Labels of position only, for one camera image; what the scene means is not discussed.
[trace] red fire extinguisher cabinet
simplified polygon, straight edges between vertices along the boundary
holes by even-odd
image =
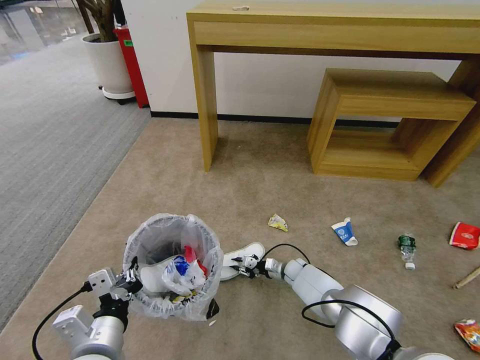
[[[130,75],[133,91],[135,92],[136,103],[141,109],[149,104],[149,98],[147,97],[144,80],[142,79],[142,74],[140,73],[139,62],[137,60],[137,56],[135,55],[134,44],[132,42],[132,37],[130,36],[130,31],[128,28],[116,28],[113,31],[120,42],[121,52],[123,54],[123,58],[125,59],[128,75]]]

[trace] table drawer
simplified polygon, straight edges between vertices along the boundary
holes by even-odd
[[[197,45],[480,53],[480,27],[195,21]]]

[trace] red snack bag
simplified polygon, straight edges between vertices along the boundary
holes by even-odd
[[[480,228],[457,222],[451,232],[449,244],[467,250],[477,249],[480,247]]]
[[[466,341],[470,349],[474,352],[480,353],[480,326],[472,319],[463,319],[456,322],[455,330],[460,334],[463,340]]]

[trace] yellow wrapper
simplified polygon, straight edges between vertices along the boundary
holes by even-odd
[[[289,230],[287,222],[277,214],[273,214],[272,216],[270,216],[270,220],[268,220],[268,226],[275,229],[280,229],[284,232],[287,232]]]

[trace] plant pot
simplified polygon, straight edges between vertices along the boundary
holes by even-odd
[[[135,96],[124,56],[118,41],[100,42],[100,34],[94,33],[82,39],[103,95],[109,99],[128,99]]]

